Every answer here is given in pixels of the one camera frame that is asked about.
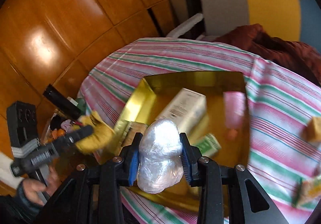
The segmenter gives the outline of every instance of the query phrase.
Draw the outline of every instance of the black cylinder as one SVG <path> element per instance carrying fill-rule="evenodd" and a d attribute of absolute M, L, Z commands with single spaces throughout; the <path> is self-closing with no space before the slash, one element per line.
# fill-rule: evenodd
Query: black cylinder
<path fill-rule="evenodd" d="M 55 87 L 51 84 L 47 86 L 43 92 L 43 96 L 46 97 L 53 105 L 57 106 L 65 115 L 71 117 L 73 120 L 77 120 L 81 116 L 81 110 L 73 105 L 65 96 L 63 96 Z"/>

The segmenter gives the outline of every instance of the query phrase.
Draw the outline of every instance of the white box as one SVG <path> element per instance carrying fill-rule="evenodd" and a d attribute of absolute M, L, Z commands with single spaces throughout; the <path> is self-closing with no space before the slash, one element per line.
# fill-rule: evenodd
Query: white box
<path fill-rule="evenodd" d="M 156 118 L 173 121 L 179 132 L 187 135 L 206 113 L 206 96 L 189 89 L 182 88 L 173 100 Z"/>

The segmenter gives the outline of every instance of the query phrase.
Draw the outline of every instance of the gold box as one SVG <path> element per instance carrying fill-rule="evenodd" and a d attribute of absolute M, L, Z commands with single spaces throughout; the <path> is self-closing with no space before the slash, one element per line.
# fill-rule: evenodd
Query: gold box
<path fill-rule="evenodd" d="M 228 167 L 234 167 L 237 164 L 247 165 L 249 153 L 247 98 L 243 126 L 239 130 L 237 138 L 234 141 L 228 141 L 224 137 L 227 129 L 225 127 L 223 92 L 240 91 L 246 95 L 243 74 L 222 71 L 181 72 L 143 78 L 115 124 L 113 143 L 104 149 L 102 162 L 113 156 L 115 150 L 123 142 L 123 133 L 129 121 L 150 125 L 182 88 L 204 94 L 207 102 L 206 115 L 188 136 L 190 143 L 195 143 L 205 134 L 212 133 L 222 146 L 222 149 L 212 159 L 218 164 Z M 159 194 L 148 194 L 138 187 L 131 187 L 131 190 L 167 207 L 198 211 L 198 191 L 195 188 L 190 188 L 184 177 L 179 183 Z M 226 199 L 227 189 L 224 188 L 224 215 L 227 216 Z"/>

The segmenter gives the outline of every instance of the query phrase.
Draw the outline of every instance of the plastic bag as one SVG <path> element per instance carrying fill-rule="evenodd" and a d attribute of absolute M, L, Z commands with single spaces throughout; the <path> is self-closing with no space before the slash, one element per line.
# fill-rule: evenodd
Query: plastic bag
<path fill-rule="evenodd" d="M 152 123 L 139 144 L 139 188 L 155 194 L 178 183 L 183 176 L 181 154 L 175 123 L 167 119 Z"/>

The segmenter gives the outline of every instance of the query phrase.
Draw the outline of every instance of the red cloth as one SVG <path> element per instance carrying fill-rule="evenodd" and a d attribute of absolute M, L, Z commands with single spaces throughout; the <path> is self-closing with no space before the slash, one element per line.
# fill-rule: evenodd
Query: red cloth
<path fill-rule="evenodd" d="M 226 43 L 273 61 L 317 86 L 321 82 L 321 55 L 310 45 L 270 37 L 260 24 L 240 26 L 218 37 Z"/>

